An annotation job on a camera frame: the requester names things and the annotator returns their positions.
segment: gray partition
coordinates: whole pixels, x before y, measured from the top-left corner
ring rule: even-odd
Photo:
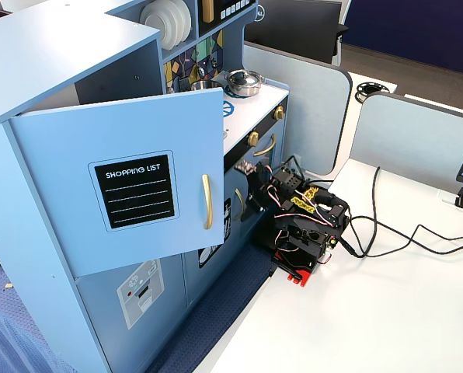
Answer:
[[[363,104],[350,157],[457,193],[463,164],[463,113],[390,93]]]
[[[301,167],[318,175],[336,162],[352,80],[337,67],[246,43],[243,64],[289,85],[284,158],[298,155]]]

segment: white lines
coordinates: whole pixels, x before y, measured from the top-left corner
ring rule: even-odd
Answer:
[[[112,191],[114,191],[114,190],[127,189],[127,188],[135,188],[135,187],[139,187],[139,186],[142,186],[142,185],[148,185],[148,184],[163,183],[163,182],[165,182],[165,181],[166,181],[166,179],[164,179],[164,180],[158,180],[158,181],[151,181],[150,183],[143,183],[143,184],[130,185],[130,186],[122,186],[121,188],[106,190],[106,192],[112,192]]]
[[[132,198],[139,198],[139,197],[145,197],[145,196],[153,196],[154,194],[160,194],[160,193],[166,193],[167,190],[162,190],[160,192],[155,192],[155,193],[147,193],[147,194],[142,194],[140,196],[134,196],[134,197],[126,197],[126,198],[121,198],[119,200],[131,200]],[[110,200],[109,203],[111,202],[117,202],[119,200]]]
[[[142,207],[154,206],[155,204],[167,204],[168,202],[169,202],[168,200],[165,200],[164,202],[156,202],[156,203],[154,203],[154,204],[144,204],[143,206],[137,206],[137,207],[132,207],[132,208],[124,208],[123,210],[112,211],[111,214],[114,214],[115,212],[134,210],[135,208],[142,208]]]
[[[136,218],[129,218],[129,219],[123,219],[123,220],[117,220],[114,223],[121,223],[122,221],[128,221],[128,220],[134,220],[134,219],[142,219],[146,218],[147,216],[154,216],[154,215],[160,215],[160,214],[166,214],[168,212],[171,212],[170,210],[163,211],[163,212],[156,212],[155,214],[149,214],[149,215],[143,215],[143,216],[137,216]]]

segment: geometric pattern panel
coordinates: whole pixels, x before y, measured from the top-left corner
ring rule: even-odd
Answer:
[[[164,64],[166,87],[179,91],[179,80],[189,78],[190,84],[200,80],[197,68],[206,72],[204,80],[212,79],[223,70],[223,30],[190,47]]]

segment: black chalkboard label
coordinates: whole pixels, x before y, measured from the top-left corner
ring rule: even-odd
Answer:
[[[175,216],[167,155],[95,166],[112,229]]]

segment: blue wall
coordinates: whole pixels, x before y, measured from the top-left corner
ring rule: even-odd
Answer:
[[[463,72],[463,0],[353,0],[346,44]]]

